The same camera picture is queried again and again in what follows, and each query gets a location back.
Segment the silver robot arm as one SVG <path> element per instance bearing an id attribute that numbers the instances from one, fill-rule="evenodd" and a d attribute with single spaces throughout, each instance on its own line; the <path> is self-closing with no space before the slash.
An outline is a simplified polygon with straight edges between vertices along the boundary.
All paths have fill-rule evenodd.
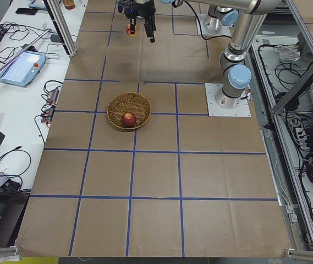
<path id="1" fill-rule="evenodd" d="M 266 15 L 279 6 L 280 1 L 200 1 L 210 6 L 237 9 L 239 18 L 227 48 L 221 53 L 220 65 L 224 84 L 216 93 L 217 104 L 224 109 L 234 109 L 241 100 L 242 92 L 248 87 L 252 73 L 243 61 L 251 43 Z M 154 43 L 154 1 L 118 1 L 118 12 L 130 19 L 130 33 L 135 33 L 136 19 L 145 19 L 144 28 L 150 42 Z"/>

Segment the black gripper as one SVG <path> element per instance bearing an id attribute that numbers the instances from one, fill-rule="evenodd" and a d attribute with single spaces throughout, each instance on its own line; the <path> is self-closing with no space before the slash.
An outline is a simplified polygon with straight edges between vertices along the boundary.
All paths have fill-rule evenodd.
<path id="1" fill-rule="evenodd" d="M 149 1 L 117 1 L 119 13 L 130 19 L 129 35 L 136 35 L 136 17 L 145 19 L 144 28 L 147 37 L 151 43 L 155 43 L 154 32 L 156 31 L 155 17 L 156 12 L 155 3 L 153 0 Z"/>

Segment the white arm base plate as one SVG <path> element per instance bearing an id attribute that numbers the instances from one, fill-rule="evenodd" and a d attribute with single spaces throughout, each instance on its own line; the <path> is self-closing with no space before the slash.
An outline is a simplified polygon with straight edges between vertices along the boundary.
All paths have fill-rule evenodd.
<path id="1" fill-rule="evenodd" d="M 238 98 L 229 98 L 222 91 L 223 84 L 205 83 L 205 94 L 209 117 L 250 118 L 250 108 L 245 92 Z"/>

